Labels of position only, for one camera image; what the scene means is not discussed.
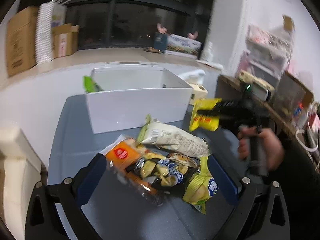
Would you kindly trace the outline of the person's right hand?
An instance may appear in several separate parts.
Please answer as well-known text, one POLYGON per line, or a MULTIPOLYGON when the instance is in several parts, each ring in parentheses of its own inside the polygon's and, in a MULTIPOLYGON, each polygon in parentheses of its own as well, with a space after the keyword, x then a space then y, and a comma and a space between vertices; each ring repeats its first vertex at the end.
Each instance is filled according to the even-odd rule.
POLYGON ((280 140, 277 138, 274 132, 269 128, 263 128, 260 133, 256 133, 255 127, 243 128, 238 133, 239 158, 244 160, 249 156, 249 145, 247 142, 247 138, 254 135, 257 135, 262 142, 263 149, 266 154, 267 168, 269 170, 277 169, 284 159, 284 149, 280 140))

